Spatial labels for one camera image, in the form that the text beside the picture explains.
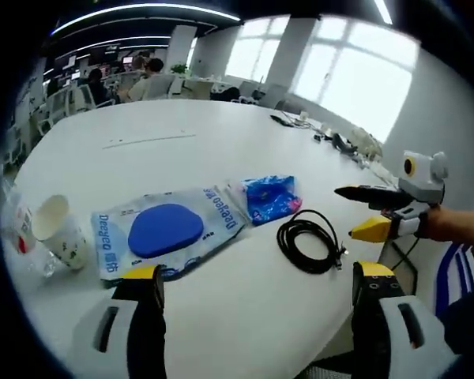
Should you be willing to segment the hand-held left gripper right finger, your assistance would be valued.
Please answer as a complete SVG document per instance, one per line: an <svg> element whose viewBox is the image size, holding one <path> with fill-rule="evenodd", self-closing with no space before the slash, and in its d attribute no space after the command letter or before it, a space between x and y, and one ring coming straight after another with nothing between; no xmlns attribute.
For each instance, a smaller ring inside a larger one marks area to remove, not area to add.
<svg viewBox="0 0 474 379"><path fill-rule="evenodd" d="M457 360L441 321L385 265L353 265L354 378L440 378Z"/></svg>

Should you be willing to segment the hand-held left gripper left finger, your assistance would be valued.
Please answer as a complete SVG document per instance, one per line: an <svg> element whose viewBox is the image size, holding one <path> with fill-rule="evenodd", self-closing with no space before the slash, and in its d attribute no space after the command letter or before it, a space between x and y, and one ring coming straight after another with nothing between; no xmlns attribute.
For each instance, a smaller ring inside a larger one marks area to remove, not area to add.
<svg viewBox="0 0 474 379"><path fill-rule="evenodd" d="M165 378L161 267L126 273L73 330L75 378Z"/></svg>

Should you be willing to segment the person's right hand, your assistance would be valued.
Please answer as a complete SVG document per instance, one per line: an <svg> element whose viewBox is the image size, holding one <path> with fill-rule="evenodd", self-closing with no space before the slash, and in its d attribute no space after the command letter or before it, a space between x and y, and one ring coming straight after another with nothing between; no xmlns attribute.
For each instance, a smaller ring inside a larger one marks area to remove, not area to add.
<svg viewBox="0 0 474 379"><path fill-rule="evenodd" d="M471 213L454 211L440 205L429 208L420 220L418 238L437 242L467 242Z"/></svg>

